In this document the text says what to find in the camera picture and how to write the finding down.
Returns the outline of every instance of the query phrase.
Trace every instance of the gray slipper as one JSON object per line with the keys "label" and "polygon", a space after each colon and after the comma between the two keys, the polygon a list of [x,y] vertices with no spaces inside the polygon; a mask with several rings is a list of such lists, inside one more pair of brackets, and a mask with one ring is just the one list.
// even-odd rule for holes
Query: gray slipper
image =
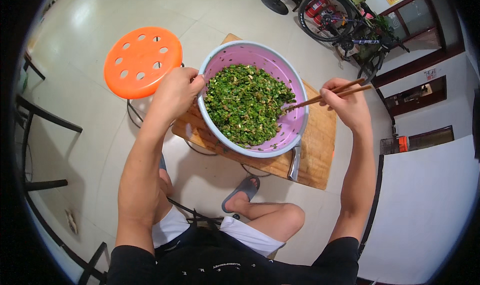
{"label": "gray slipper", "polygon": [[167,170],[167,165],[165,164],[165,158],[163,157],[163,153],[162,153],[162,159],[160,159],[160,164],[158,165],[158,168],[165,169],[165,171]]}
{"label": "gray slipper", "polygon": [[[257,186],[255,186],[253,184],[253,182],[251,182],[250,180],[251,179],[255,179],[257,181]],[[223,212],[225,213],[232,213],[230,211],[227,211],[225,209],[225,203],[230,200],[230,198],[232,196],[235,195],[235,193],[237,192],[245,192],[248,196],[248,201],[251,201],[252,198],[255,196],[255,194],[257,194],[258,190],[260,189],[260,179],[256,176],[256,175],[249,175],[248,177],[246,177],[245,179],[243,179],[243,181],[240,183],[240,185],[237,186],[237,188],[235,188],[235,190],[230,193],[224,200],[223,200],[223,203],[222,203],[222,210]]]}

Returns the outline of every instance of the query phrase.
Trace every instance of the green filling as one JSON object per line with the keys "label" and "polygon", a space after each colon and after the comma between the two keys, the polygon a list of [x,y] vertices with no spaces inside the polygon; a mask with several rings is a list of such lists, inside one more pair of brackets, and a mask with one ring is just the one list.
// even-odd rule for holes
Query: green filling
{"label": "green filling", "polygon": [[296,102],[284,82],[252,65],[224,67],[207,87],[208,115],[226,138],[241,147],[274,138],[281,130],[277,124],[281,107]]}

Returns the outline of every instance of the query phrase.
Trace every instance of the bicycle tire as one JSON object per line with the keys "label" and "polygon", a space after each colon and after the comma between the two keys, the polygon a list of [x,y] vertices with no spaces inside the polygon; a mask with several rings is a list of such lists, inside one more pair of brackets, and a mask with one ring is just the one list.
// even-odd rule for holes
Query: bicycle tire
{"label": "bicycle tire", "polygon": [[[371,72],[368,71],[368,67],[367,65],[370,64],[374,58],[378,56],[378,62],[373,66],[373,69],[371,70]],[[379,70],[379,67],[382,66],[383,62],[385,60],[385,53],[384,52],[380,52],[380,53],[375,53],[373,54],[369,59],[368,61],[366,61],[365,63],[363,63],[363,65],[360,67],[360,70],[358,71],[358,74],[357,74],[357,79],[360,79],[362,77],[362,73],[365,73],[365,76],[368,76],[365,81],[360,84],[361,86],[363,85],[367,85],[370,83],[370,81],[372,81],[372,79],[375,77],[375,75],[377,74],[378,70]]]}
{"label": "bicycle tire", "polygon": [[[310,36],[311,38],[313,38],[315,40],[319,40],[319,41],[323,41],[323,42],[332,42],[332,41],[335,41],[335,40],[339,39],[341,36],[344,36],[344,35],[347,35],[348,33],[350,33],[352,25],[353,25],[352,21],[348,21],[346,23],[344,31],[337,36],[324,37],[324,36],[319,36],[318,34],[315,34],[314,32],[312,32],[312,30],[309,29],[309,27],[307,26],[306,21],[305,21],[305,11],[307,10],[306,8],[312,1],[313,0],[303,0],[302,3],[300,4],[300,6],[298,6],[298,21],[300,22],[300,26],[301,26],[302,30],[306,34],[308,34],[308,36]],[[348,19],[353,19],[354,16],[353,16],[353,13],[352,13],[352,8],[348,4],[348,1],[346,1],[346,0],[335,0],[335,1],[339,2],[343,6],[343,8],[345,8],[345,11],[347,12]]]}

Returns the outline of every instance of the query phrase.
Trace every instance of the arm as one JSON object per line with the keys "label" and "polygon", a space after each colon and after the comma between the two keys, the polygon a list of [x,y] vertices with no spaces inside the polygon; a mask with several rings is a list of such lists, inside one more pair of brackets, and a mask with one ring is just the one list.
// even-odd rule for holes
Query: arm
{"label": "arm", "polygon": [[161,189],[165,181],[159,176],[163,140],[171,122],[187,111],[205,85],[197,74],[193,68],[176,68],[165,75],[153,96],[120,179],[116,247],[129,245],[154,253],[152,225],[159,203],[166,200]]}
{"label": "arm", "polygon": [[330,91],[330,89],[348,82],[341,78],[333,78],[327,81],[321,90],[321,96],[328,104],[329,110],[334,109],[353,133],[350,164],[340,195],[340,215],[328,242],[342,237],[354,237],[360,242],[375,195],[373,132],[363,92],[339,98]]}

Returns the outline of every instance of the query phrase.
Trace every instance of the cutting board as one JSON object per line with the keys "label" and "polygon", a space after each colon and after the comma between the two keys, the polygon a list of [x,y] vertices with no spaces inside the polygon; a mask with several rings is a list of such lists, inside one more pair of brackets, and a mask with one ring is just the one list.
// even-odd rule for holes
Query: cutting board
{"label": "cutting board", "polygon": [[[242,39],[228,34],[222,44],[235,40]],[[309,99],[319,95],[317,90],[302,81]],[[326,107],[318,104],[310,105],[309,110],[308,125],[302,136],[297,183],[325,190],[333,159],[337,114],[334,111],[327,111]],[[207,127],[196,102],[175,121],[172,132],[211,152],[287,179],[292,161],[291,150],[272,158],[253,158],[231,150],[220,143]]]}

